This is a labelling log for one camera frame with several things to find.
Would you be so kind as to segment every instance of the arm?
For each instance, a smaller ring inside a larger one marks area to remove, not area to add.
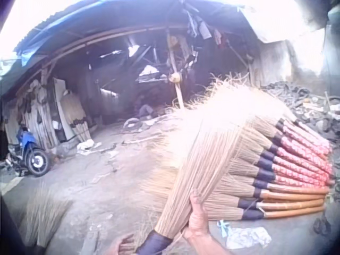
[[[183,231],[183,237],[195,248],[198,255],[231,255],[210,235],[208,214],[197,190],[192,192],[190,202],[192,214],[189,218],[189,227]]]
[[[210,234],[187,239],[198,255],[231,255]]]

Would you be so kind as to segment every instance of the red patterned broom handle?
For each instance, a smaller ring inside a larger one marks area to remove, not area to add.
[[[298,164],[310,171],[313,171],[317,174],[320,174],[320,175],[323,175],[325,176],[327,179],[329,178],[329,175],[327,173],[325,173],[324,171],[322,171],[321,169],[317,168],[315,165],[309,163],[307,160],[305,160],[304,158],[300,158],[300,157],[297,157],[296,155],[293,155],[289,152],[287,152],[284,148],[282,147],[279,147],[277,152],[276,152],[276,155],[280,156],[281,158],[283,159],[287,159],[289,160],[290,162],[293,162],[295,164]]]
[[[322,144],[320,140],[309,134],[307,131],[303,130],[302,128],[298,126],[294,126],[291,122],[284,120],[283,124],[288,127],[290,130],[294,131],[295,133],[299,134],[300,136],[304,137],[306,140],[311,142],[313,145],[317,147],[321,147],[321,149],[324,151],[324,154],[329,154],[329,149]]]
[[[318,180],[320,182],[326,182],[327,178],[324,175],[314,173],[312,171],[309,171],[303,167],[297,166],[296,164],[290,163],[282,158],[274,157],[274,162],[277,163],[279,166],[283,166],[285,169],[289,169],[293,172],[296,172],[298,174],[302,174],[304,176],[307,176],[309,178]]]
[[[283,126],[282,132],[287,135],[288,137],[298,141],[300,144],[304,145],[305,147],[309,148],[311,151],[313,151],[315,154],[319,155],[320,157],[324,156],[324,151],[321,150],[321,147],[316,147],[315,145],[311,144],[309,141],[307,141],[302,136],[298,135],[294,131],[290,130],[288,127]]]
[[[286,186],[292,186],[292,187],[303,187],[303,188],[314,188],[315,187],[315,185],[313,184],[296,181],[296,180],[293,180],[287,177],[280,176],[279,174],[276,174],[274,183],[282,184]]]
[[[321,135],[319,135],[317,132],[315,132],[313,129],[311,129],[310,127],[308,127],[306,124],[304,124],[302,121],[300,120],[296,120],[295,123],[297,124],[297,126],[299,126],[300,128],[306,130],[308,133],[310,133],[312,136],[314,136],[315,138],[317,138],[322,145],[324,145],[327,149],[329,149],[329,151],[331,150],[329,141],[326,140],[325,138],[323,138]]]
[[[329,169],[326,166],[326,162],[319,158],[316,154],[314,154],[311,150],[307,148],[303,148],[301,146],[298,146],[297,144],[293,144],[291,139],[288,139],[287,137],[282,137],[280,140],[283,147],[285,147],[288,151],[295,153],[313,164],[315,164],[317,167],[319,167],[321,170],[326,171],[329,173]]]
[[[310,184],[313,184],[315,186],[325,186],[325,182],[315,180],[315,179],[310,178],[308,176],[305,176],[303,174],[299,174],[299,173],[294,172],[292,170],[289,170],[289,169],[287,169],[283,166],[273,164],[272,168],[273,168],[273,171],[275,173],[280,173],[281,175],[284,175],[284,176],[289,177],[291,179],[295,179],[295,180],[305,182],[305,183],[310,183]]]

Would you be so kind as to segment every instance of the corrugated metal roof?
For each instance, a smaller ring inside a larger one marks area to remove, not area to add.
[[[87,6],[101,3],[92,8]],[[200,16],[212,26],[223,27],[231,33],[242,33],[249,24],[237,8],[209,1],[187,1],[200,10]],[[187,24],[188,17],[182,6],[175,0],[110,0],[83,1],[72,5],[62,12],[50,16],[46,21],[32,29],[17,45],[16,50],[26,53],[32,45],[42,42],[34,52],[34,60],[27,66],[15,64],[13,70],[3,76],[1,82],[2,95],[22,84],[30,69],[35,65],[37,57],[50,55],[61,47],[80,38],[91,36],[102,31],[117,28],[163,25],[166,23]]]

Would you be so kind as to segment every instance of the wooden beam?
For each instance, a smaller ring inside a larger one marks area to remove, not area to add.
[[[184,25],[168,25],[168,26],[161,25],[161,26],[157,26],[157,27],[143,26],[142,28],[141,27],[129,27],[129,28],[112,29],[112,30],[100,32],[100,33],[97,33],[95,35],[88,36],[88,37],[79,39],[77,41],[74,41],[74,42],[58,49],[54,53],[52,53],[51,55],[54,56],[54,57],[50,57],[50,59],[47,60],[46,63],[42,65],[41,69],[36,71],[33,75],[31,75],[24,82],[24,84],[22,85],[21,88],[27,86],[27,84],[31,81],[31,79],[33,77],[35,77],[39,72],[41,72],[41,70],[43,68],[51,65],[53,61],[56,61],[56,60],[66,56],[70,53],[73,53],[73,52],[81,49],[81,48],[85,48],[88,45],[95,44],[95,43],[98,43],[100,41],[104,41],[104,40],[108,40],[108,39],[112,39],[112,38],[131,35],[133,33],[142,33],[142,32],[146,32],[146,31],[156,31],[156,30],[161,30],[161,29],[165,29],[165,28],[186,29],[186,26],[184,26]]]
[[[170,32],[169,32],[168,29],[166,30],[166,40],[167,40],[167,43],[168,43],[169,58],[170,58],[170,62],[171,62],[171,65],[172,65],[172,69],[174,70],[174,73],[176,73],[177,67],[176,67],[176,61],[175,61],[175,54],[174,54],[174,51],[172,49]],[[178,99],[178,103],[180,105],[180,108],[183,109],[184,108],[183,96],[182,96],[182,92],[181,92],[181,84],[179,82],[175,83],[175,90],[176,90],[177,99]]]

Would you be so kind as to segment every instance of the roof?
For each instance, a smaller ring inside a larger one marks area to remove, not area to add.
[[[245,31],[254,35],[250,27],[254,24],[249,24],[243,13],[235,6],[226,5],[221,0],[186,0],[185,3],[197,9],[200,17],[211,26],[236,35],[244,35]],[[50,16],[18,43],[15,49],[21,53],[22,59],[18,60],[0,81],[1,95],[17,89],[28,75],[34,73],[39,59],[53,56],[58,49],[81,38],[113,29],[165,24],[186,26],[187,23],[188,15],[183,11],[180,1],[175,0],[85,0],[78,2]],[[256,30],[262,32],[261,25],[259,23],[255,25]]]

